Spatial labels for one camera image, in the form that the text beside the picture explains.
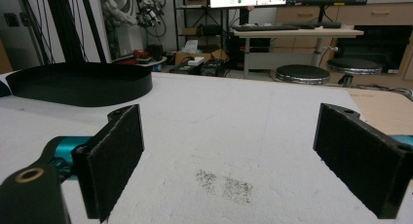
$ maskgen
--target black tray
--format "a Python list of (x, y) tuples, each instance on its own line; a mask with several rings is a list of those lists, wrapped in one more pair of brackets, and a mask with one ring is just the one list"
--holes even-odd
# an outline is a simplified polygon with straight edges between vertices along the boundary
[(6, 80), (13, 95), (83, 107), (120, 104), (152, 90), (149, 68), (113, 63), (36, 66)]

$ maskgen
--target table surface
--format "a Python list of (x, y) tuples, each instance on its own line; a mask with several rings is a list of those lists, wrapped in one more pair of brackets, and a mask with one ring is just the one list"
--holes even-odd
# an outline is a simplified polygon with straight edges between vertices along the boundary
[[(37, 160), (52, 138), (94, 135), (109, 112), (138, 103), (145, 151), (110, 223), (413, 220), (412, 186), (397, 219), (378, 220), (313, 150), (322, 102), (361, 111), (372, 123), (368, 103), (382, 93), (165, 73), (153, 73), (153, 84), (137, 100), (98, 108), (1, 97), (0, 180)], [(394, 131), (402, 131), (413, 122), (402, 118), (412, 103), (398, 108), (396, 99), (389, 106), (401, 118)], [(98, 223), (87, 219), (76, 181), (62, 191), (73, 223)]]
[(298, 30), (280, 30), (280, 31), (234, 31), (234, 35), (241, 38), (265, 38), (265, 37), (339, 37), (353, 38), (362, 35), (364, 32), (360, 30), (345, 29), (345, 28), (323, 28), (323, 29), (298, 29)]

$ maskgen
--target keyboard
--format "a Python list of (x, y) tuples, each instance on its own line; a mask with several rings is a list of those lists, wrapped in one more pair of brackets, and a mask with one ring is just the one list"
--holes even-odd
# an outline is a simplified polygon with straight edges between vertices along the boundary
[(338, 21), (323, 21), (323, 22), (318, 22), (318, 21), (306, 21), (306, 22), (285, 22), (282, 25), (284, 26), (296, 26), (299, 28), (305, 28), (305, 29), (312, 29), (316, 27), (322, 26), (323, 28), (341, 28), (341, 22)]
[(258, 26), (258, 25), (233, 25), (237, 31), (283, 31), (283, 30), (298, 30), (298, 26), (293, 25), (270, 25), (270, 26)]

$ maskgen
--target stool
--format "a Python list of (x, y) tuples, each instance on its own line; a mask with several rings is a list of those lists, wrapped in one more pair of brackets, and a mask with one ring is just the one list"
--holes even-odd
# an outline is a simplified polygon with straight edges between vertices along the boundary
[(327, 62), (327, 68), (344, 73), (343, 78), (338, 81), (338, 84), (346, 88), (351, 86), (353, 75), (377, 75), (382, 71), (382, 66), (376, 62), (348, 57), (329, 60)]
[(329, 81), (330, 73), (312, 65), (291, 64), (277, 68), (276, 77), (291, 83), (321, 85)]

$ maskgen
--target white desk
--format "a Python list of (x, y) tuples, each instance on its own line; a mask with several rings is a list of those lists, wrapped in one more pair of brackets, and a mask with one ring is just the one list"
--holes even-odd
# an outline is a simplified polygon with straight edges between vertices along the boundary
[[(145, 151), (109, 223), (413, 220), (413, 187), (396, 220), (378, 220), (313, 150), (321, 102), (359, 111), (347, 90), (166, 73), (153, 73), (153, 84), (137, 100), (99, 108), (1, 97), (0, 181), (53, 137), (94, 135), (110, 111), (139, 103)], [(72, 223), (98, 223), (87, 219), (76, 181), (62, 189)]]
[[(323, 38), (353, 38), (358, 35), (362, 35), (364, 32), (352, 29), (299, 29), (299, 30), (286, 30), (286, 31), (248, 31), (238, 32), (235, 31), (234, 35), (240, 38), (245, 38), (245, 52), (244, 52), (244, 78), (248, 78), (249, 69), (262, 69), (255, 64), (261, 63), (267, 67), (264, 69), (271, 69), (280, 67), (287, 64), (312, 64), (313, 66), (319, 66), (321, 59), (321, 45)], [(275, 53), (254, 53), (257, 58), (252, 61), (250, 49), (251, 38), (317, 38), (316, 48), (312, 55), (301, 55), (300, 57), (293, 56), (293, 54), (275, 54)]]

